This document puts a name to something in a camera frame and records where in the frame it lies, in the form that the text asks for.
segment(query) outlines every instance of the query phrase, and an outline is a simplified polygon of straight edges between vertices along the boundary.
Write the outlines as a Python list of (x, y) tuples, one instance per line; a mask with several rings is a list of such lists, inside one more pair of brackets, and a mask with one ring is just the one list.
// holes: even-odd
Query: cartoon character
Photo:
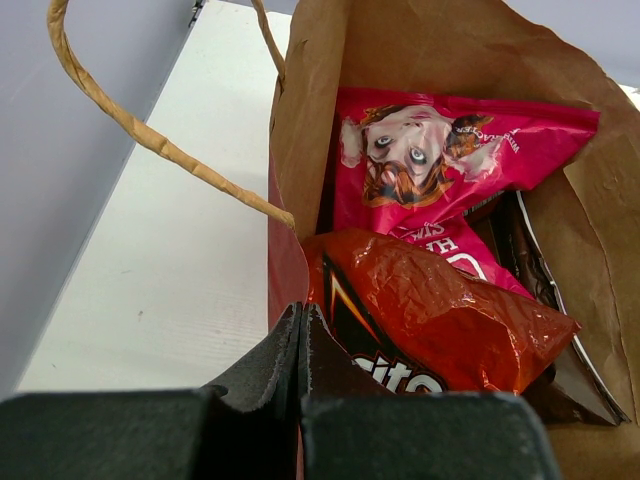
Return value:
[(444, 172), (455, 168), (465, 181), (489, 175), (501, 137), (481, 144), (478, 132), (493, 118), (456, 119), (428, 105), (391, 105), (367, 110), (355, 124), (347, 118), (340, 134), (342, 163), (354, 168), (366, 156), (365, 204), (430, 205), (452, 185)]

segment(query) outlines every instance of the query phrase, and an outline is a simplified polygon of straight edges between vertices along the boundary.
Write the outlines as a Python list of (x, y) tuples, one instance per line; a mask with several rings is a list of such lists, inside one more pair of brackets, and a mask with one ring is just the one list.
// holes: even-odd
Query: snack bag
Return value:
[(474, 277), (533, 298), (507, 269), (496, 262), (462, 215), (441, 223), (416, 225), (409, 221), (405, 225), (409, 227), (397, 226), (389, 234), (443, 256), (454, 267)]
[(334, 230), (438, 223), (529, 190), (596, 132), (599, 113), (534, 102), (341, 88)]
[(308, 239), (309, 301), (352, 359), (396, 393), (522, 392), (579, 325), (390, 236)]

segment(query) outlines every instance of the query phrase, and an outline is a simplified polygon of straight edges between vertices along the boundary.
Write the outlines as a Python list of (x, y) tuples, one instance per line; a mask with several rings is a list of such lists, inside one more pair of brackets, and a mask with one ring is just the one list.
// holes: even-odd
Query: white table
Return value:
[[(270, 13), (283, 51), (290, 16)], [(149, 125), (267, 195), (276, 78), (248, 7), (203, 9)], [(267, 332), (266, 218), (136, 148), (18, 387), (194, 387)]]

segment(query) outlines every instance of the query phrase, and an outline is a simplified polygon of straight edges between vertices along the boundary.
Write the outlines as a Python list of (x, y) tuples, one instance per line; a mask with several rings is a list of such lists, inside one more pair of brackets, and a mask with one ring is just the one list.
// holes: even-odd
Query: gray wall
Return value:
[[(48, 3), (0, 4), (0, 398), (21, 375), (132, 148), (58, 65)], [(192, 5), (71, 0), (67, 32), (103, 88), (145, 118), (188, 34)]]
[(505, 0), (591, 55), (616, 82), (640, 87), (639, 0)]

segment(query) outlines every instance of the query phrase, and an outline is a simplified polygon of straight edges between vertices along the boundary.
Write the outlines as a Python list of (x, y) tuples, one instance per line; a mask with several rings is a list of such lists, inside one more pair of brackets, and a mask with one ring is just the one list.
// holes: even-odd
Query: paper bag handle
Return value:
[(264, 4), (262, 0), (251, 0), (251, 4), (253, 5), (253, 9), (256, 11), (258, 15), (258, 26), (260, 27), (260, 31), (262, 32), (262, 38), (264, 38), (264, 43), (267, 44), (267, 48), (269, 49), (269, 53), (271, 54), (271, 59), (273, 60), (273, 64), (276, 66), (276, 70), (278, 71), (278, 81), (280, 82), (280, 86), (284, 88), (284, 58), (278, 50), (278, 46), (276, 45), (275, 40), (273, 39), (273, 35), (271, 34), (271, 29), (269, 28), (269, 20), (267, 19), (267, 12), (264, 8)]
[[(269, 52), (276, 63), (280, 81), (284, 80), (284, 60), (282, 55), (273, 41), (271, 32), (269, 31), (266, 13), (261, 0), (252, 0), (256, 12), (258, 13), (258, 22), (263, 32)], [(60, 64), (64, 68), (67, 75), (89, 98), (91, 98), (100, 109), (113, 118), (131, 138), (145, 148), (157, 153), (162, 158), (169, 160), (180, 167), (187, 170), (209, 185), (217, 188), (221, 192), (227, 193), (232, 197), (240, 200), (259, 212), (279, 220), (288, 227), (294, 229), (293, 215), (289, 212), (281, 210), (264, 200), (254, 192), (245, 190), (238, 185), (230, 182), (215, 170), (209, 168), (196, 158), (180, 150), (176, 145), (171, 143), (169, 139), (153, 128), (138, 120), (136, 117), (127, 112), (124, 108), (111, 100), (109, 96), (100, 88), (96, 81), (91, 77), (69, 46), (69, 39), (64, 30), (64, 18), (67, 13), (67, 4), (69, 0), (51, 0), (49, 10), (47, 11), (47, 27), (49, 29), (49, 37), (53, 49), (60, 60)]]

